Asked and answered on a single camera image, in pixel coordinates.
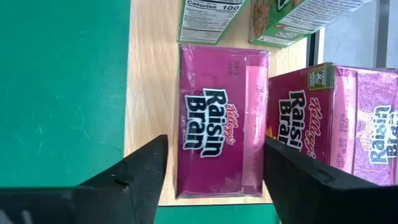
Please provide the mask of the green Apple Jacks cereal box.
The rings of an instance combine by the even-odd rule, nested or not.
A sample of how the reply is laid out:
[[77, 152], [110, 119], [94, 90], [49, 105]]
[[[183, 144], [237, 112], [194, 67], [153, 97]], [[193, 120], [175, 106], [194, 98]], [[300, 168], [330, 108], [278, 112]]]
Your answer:
[[249, 41], [288, 47], [372, 0], [251, 0]]
[[217, 44], [246, 0], [183, 0], [178, 41]]

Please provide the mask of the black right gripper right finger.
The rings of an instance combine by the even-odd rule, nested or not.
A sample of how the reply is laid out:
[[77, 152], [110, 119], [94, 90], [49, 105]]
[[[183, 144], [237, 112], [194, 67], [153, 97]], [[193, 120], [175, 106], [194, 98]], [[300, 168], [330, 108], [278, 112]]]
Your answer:
[[282, 224], [398, 224], [398, 185], [378, 186], [269, 136], [264, 182]]

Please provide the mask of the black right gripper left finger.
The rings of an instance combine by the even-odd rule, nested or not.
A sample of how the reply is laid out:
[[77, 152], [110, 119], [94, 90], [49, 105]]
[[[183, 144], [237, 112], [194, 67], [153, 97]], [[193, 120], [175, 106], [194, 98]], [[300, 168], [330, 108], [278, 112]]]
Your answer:
[[163, 134], [74, 187], [0, 188], [0, 224], [153, 224], [167, 157]]

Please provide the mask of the pink Raisin Bran cereal box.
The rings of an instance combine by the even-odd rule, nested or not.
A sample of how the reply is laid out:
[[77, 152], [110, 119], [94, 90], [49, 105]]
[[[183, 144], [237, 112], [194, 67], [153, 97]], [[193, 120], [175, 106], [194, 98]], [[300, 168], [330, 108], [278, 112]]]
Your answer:
[[398, 70], [323, 63], [272, 77], [266, 133], [339, 170], [394, 185]]
[[179, 47], [178, 198], [262, 194], [269, 53]]

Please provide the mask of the wooden shelf with black frame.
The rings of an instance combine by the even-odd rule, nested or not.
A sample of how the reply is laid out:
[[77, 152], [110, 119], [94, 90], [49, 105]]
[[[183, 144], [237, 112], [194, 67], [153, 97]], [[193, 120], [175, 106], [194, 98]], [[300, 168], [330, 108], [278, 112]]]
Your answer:
[[178, 30], [182, 0], [132, 0], [124, 153], [161, 134], [169, 139], [167, 170], [159, 205], [269, 203], [262, 197], [175, 197], [178, 126]]

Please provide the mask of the green table mat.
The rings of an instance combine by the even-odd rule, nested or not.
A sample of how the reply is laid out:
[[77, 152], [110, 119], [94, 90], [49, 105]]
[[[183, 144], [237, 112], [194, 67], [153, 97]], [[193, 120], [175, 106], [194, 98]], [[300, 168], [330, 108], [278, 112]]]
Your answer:
[[[0, 187], [69, 187], [124, 153], [132, 0], [0, 0]], [[271, 204], [159, 205], [153, 224], [279, 224]]]

